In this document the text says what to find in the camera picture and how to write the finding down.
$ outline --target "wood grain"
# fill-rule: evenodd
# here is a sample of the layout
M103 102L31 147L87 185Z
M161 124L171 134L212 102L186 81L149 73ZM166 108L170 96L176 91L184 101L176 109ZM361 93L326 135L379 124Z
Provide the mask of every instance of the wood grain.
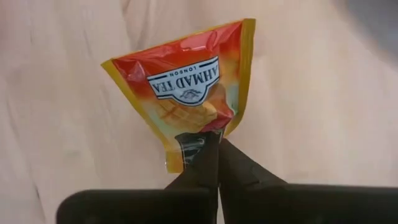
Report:
M160 141L99 64L242 17L256 49L232 142L291 182L397 186L397 59L355 4L0 0L0 222L54 223L83 189L169 183Z

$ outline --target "black tool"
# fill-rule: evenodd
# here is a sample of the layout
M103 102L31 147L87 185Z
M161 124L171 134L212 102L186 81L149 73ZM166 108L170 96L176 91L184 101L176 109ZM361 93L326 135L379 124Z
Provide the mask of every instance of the black tool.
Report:
M58 224L398 223L398 189L288 184L220 134L162 190L87 190L65 199Z

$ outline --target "yellow packet edge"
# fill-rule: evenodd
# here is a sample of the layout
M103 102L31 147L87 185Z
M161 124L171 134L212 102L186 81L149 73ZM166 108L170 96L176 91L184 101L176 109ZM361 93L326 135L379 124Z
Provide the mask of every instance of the yellow packet edge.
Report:
M104 63L102 63L101 66L107 71L109 76L117 84L119 89L122 91L122 93L127 98L127 100L130 102L130 104L134 107L134 109L140 114L140 116L144 119L144 121L149 125L149 127L155 133L155 135L158 138L160 138L160 140L162 141L162 144L164 145L165 150L166 150L166 161L168 161L168 159L167 159L168 156L171 156L171 155L168 155L168 152L172 152L172 147L169 143L169 140L167 140L167 138L164 136L164 134L160 131L160 129L151 120L149 115L145 112L141 103L136 98L136 96L130 89L129 85L127 84L127 82L121 76L119 70L114 65L113 60L114 60L113 58L109 59L109 60L105 61ZM178 162L176 162L174 164L169 164L167 162L167 170L169 172L182 172L183 165L182 165L182 163L178 164Z
M238 112L226 127L224 135L229 135L241 122L248 102L251 62L253 58L255 19L244 19L241 32L241 61L239 64L239 98Z

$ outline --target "white label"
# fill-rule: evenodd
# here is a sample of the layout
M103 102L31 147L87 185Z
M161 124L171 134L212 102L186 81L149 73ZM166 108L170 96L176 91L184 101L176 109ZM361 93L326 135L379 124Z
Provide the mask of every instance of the white label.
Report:
M186 106L201 105L219 79L218 56L147 77L158 99L172 98Z

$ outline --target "red packet top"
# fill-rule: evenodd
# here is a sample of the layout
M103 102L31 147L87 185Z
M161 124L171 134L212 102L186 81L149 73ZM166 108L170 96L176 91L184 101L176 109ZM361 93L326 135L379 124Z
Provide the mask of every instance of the red packet top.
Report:
M162 141L169 172L182 172L205 132L228 135L248 96L254 19L243 19L102 64Z

